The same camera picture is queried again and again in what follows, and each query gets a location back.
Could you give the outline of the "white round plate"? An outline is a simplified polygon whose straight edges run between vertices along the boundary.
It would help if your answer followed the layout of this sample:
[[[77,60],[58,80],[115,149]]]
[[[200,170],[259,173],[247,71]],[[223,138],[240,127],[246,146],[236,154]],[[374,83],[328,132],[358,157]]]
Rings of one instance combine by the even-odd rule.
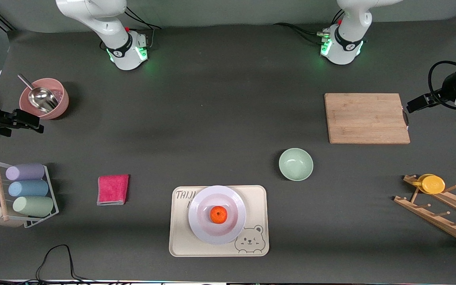
[[[210,221],[210,209],[224,206],[228,219],[217,225]],[[201,190],[192,200],[188,210],[188,221],[192,232],[199,240],[210,245],[225,245],[234,241],[242,232],[247,211],[242,197],[227,186],[209,186]]]

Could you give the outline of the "orange fruit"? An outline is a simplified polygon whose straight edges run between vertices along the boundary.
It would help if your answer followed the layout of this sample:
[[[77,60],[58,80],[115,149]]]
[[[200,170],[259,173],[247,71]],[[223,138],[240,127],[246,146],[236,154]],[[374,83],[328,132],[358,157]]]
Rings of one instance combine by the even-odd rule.
[[[228,211],[224,206],[214,206],[210,209],[209,218],[214,224],[224,224],[228,219]]]

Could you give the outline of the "metal scoop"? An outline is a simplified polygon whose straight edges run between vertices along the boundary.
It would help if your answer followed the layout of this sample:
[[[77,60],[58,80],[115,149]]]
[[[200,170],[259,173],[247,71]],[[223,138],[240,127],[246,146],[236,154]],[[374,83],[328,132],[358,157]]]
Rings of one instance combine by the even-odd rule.
[[[17,77],[30,89],[28,100],[36,109],[48,114],[58,106],[59,101],[51,90],[34,86],[23,74],[17,74]]]

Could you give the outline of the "pink bowl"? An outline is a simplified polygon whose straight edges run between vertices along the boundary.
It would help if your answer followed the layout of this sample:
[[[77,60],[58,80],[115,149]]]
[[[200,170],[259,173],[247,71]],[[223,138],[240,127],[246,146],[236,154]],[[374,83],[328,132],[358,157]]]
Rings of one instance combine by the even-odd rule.
[[[29,112],[35,116],[38,116],[42,120],[52,120],[60,117],[64,112],[66,112],[69,105],[69,95],[63,84],[52,78],[39,79],[33,82],[34,86],[42,86],[51,90],[55,95],[59,96],[59,104],[54,110],[49,113],[44,113],[37,108],[35,108],[29,101],[28,95],[30,92],[29,88],[25,88],[19,99],[20,109]]]

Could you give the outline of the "purple cup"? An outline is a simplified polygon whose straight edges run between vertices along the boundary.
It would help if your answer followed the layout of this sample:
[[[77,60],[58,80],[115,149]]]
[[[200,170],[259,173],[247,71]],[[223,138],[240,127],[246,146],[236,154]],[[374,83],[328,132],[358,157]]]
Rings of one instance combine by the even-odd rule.
[[[41,180],[45,168],[40,163],[25,163],[13,165],[6,170],[6,177],[11,181]]]

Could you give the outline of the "bamboo cutting board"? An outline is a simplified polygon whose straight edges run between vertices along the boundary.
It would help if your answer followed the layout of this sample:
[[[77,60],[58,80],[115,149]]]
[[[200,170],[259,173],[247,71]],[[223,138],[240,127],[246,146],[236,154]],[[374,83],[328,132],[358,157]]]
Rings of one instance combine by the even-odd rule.
[[[398,93],[326,93],[331,144],[409,144]]]

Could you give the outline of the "blue cup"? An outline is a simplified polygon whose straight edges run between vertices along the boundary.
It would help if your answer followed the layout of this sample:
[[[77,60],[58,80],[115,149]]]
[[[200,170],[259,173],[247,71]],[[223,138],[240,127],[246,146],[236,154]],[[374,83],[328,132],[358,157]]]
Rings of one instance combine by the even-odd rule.
[[[46,196],[49,184],[44,180],[21,180],[9,185],[8,193],[13,197]]]

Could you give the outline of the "green cup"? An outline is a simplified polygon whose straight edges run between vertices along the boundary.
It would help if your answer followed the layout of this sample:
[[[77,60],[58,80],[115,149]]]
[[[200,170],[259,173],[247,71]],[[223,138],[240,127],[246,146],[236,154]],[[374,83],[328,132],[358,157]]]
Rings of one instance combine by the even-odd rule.
[[[50,197],[22,196],[13,202],[13,210],[27,216],[44,218],[54,208],[53,200]]]

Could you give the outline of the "yellow cup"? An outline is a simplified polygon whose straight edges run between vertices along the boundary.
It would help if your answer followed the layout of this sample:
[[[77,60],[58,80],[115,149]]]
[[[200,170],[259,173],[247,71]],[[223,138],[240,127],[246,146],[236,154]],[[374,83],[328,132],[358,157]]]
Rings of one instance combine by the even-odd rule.
[[[429,195],[440,194],[446,189],[445,181],[433,174],[421,175],[411,184],[416,186],[421,192]]]

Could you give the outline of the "pink folded cloth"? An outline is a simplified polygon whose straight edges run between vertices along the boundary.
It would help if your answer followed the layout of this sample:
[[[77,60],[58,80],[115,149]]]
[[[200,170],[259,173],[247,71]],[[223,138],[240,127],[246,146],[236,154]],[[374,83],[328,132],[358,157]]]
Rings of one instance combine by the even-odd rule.
[[[97,205],[124,205],[130,175],[107,175],[98,178]]]

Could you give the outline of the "wooden peg cup rack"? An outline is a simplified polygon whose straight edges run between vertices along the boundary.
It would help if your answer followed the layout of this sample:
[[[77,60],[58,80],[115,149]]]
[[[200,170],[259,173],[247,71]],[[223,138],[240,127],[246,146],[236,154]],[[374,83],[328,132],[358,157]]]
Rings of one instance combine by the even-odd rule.
[[[404,175],[403,181],[407,184],[411,184],[411,182],[416,181],[421,175]],[[426,203],[423,205],[416,204],[416,198],[419,194],[425,194],[421,192],[416,186],[411,198],[407,197],[400,197],[395,196],[393,199],[396,204],[402,206],[404,209],[418,215],[420,218],[424,219],[425,221],[429,222],[430,224],[436,226],[437,228],[441,229],[442,231],[446,232],[447,234],[451,235],[452,237],[456,238],[456,222],[450,221],[447,216],[451,214],[450,211],[444,211],[441,213],[433,213],[429,208],[431,207],[430,203]],[[438,200],[439,202],[449,206],[451,209],[456,211],[456,194],[453,194],[452,191],[456,189],[456,184],[447,187],[446,189],[440,194],[429,195],[432,196],[434,199]]]

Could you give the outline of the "pale green bowl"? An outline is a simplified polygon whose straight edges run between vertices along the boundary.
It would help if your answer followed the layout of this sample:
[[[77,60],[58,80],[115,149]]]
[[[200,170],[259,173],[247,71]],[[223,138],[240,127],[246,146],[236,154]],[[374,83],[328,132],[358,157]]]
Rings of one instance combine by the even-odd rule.
[[[306,180],[314,170],[311,155],[302,148],[289,148],[279,157],[280,173],[288,180]]]

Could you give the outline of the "beige bear print tray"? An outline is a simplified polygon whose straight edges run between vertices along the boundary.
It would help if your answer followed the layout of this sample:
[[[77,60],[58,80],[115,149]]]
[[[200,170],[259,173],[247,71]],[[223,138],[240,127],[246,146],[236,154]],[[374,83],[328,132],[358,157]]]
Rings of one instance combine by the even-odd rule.
[[[208,186],[179,186],[173,191],[169,251],[175,257],[262,257],[268,253],[267,195],[260,185],[227,186],[238,193],[246,206],[242,232],[225,245],[207,244],[192,232],[188,210],[192,200]]]

